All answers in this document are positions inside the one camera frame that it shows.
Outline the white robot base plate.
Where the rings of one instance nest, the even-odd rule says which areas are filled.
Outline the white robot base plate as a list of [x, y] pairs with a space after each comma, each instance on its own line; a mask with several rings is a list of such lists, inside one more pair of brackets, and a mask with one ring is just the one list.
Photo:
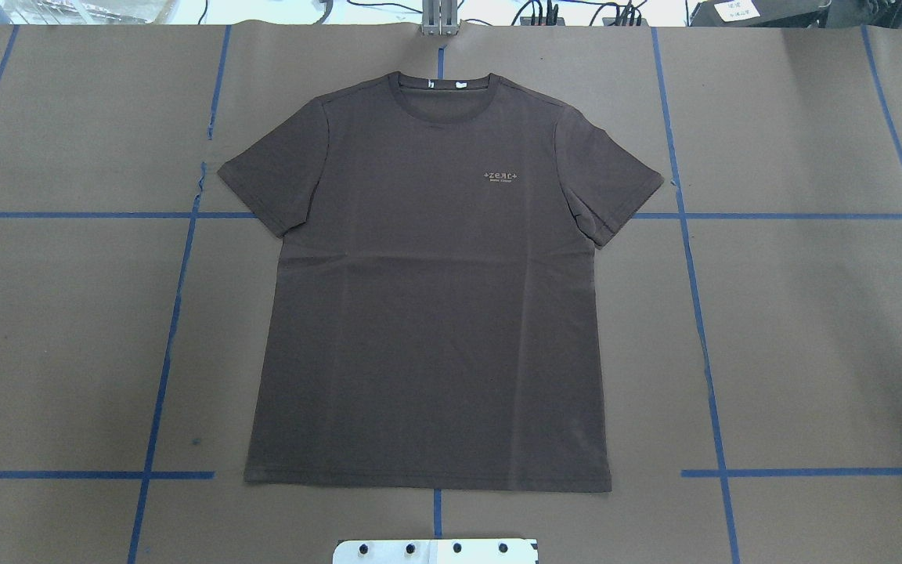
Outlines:
[[523, 538], [348, 540], [333, 563], [539, 563], [538, 542]]

